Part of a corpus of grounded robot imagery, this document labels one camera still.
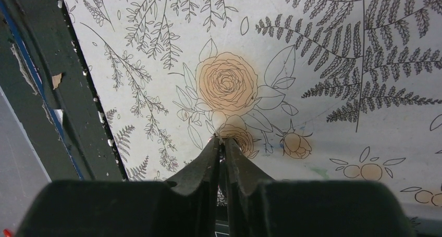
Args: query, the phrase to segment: orange painted flower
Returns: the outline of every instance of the orange painted flower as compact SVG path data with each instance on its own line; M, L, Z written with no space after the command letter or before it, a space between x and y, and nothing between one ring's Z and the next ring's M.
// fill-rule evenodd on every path
M241 116L253 108L257 79L242 57L226 52L198 64L197 94L212 110Z
M221 126L219 135L222 138L234 138L238 142L243 155L247 158L254 158L258 151L253 151L253 137L246 129L241 117L231 116Z
M305 159L312 151L305 137L295 133L286 134L281 141L284 144L284 153L295 159Z

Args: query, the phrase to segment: red object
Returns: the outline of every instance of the red object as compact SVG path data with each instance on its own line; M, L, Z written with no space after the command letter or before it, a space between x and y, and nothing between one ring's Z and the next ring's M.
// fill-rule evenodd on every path
M7 229L3 230L5 237L13 237L13 233Z

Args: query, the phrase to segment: green paint smudge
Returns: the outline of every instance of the green paint smudge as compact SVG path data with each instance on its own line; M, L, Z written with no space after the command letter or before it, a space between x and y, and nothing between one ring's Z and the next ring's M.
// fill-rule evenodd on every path
M310 170L312 170L313 172L319 174L322 178L324 178L325 180L330 179L330 177L327 175L327 169L325 168L315 168L315 167L309 167Z

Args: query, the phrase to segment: blue tape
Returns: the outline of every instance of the blue tape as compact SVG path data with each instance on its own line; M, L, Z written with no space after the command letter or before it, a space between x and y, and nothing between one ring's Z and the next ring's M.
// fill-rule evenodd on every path
M39 92L40 92L40 94L41 94L41 96L43 98L43 102L44 102L45 106L48 108L48 111L49 111L49 113L50 113L50 115L52 117L52 121L55 124L55 127L56 127L56 129L58 131L58 134L60 135L60 137L62 139L62 142L63 142L63 145L64 145L64 147L66 149L66 152L68 153L69 158L70 158L70 160L71 160L71 162L73 164L73 168L75 169L75 171L78 174L78 177L82 181L82 180L84 180L84 177L81 174L80 168L78 167L77 163L75 162L75 159L72 157L72 154L71 154L70 150L68 149L68 147L66 145L66 140L65 140L65 137L64 137L64 134L63 134L62 125L58 121L58 118L55 115L54 110L51 109L48 106L48 104L47 104L46 96L44 95L43 84L42 84L42 82L41 82L41 80L39 78L37 70L35 69L35 66L32 63L31 58L29 57L28 51L26 50L26 47L25 47L25 45L23 43L23 40L21 39L20 33L19 33L19 31L18 31L14 21L12 20L11 16L9 15L9 13L8 13L8 11L6 9L6 6L3 4L3 2L1 0L0 0L0 10L2 11L3 15L5 16L6 22L7 22L8 26L9 26L9 28L10 28L14 38L15 38L15 41L17 43L18 48L20 49L21 55L23 56L23 58L24 58L24 60L26 62L26 65L28 65L28 68L29 68L29 70L31 72L32 78L34 79L34 82L37 85L37 88L38 88L38 90L39 90Z

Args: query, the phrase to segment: gray floor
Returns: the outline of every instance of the gray floor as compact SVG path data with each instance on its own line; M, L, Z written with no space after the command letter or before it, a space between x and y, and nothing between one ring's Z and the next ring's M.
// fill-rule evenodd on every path
M0 231L15 231L49 177L1 88L0 156Z

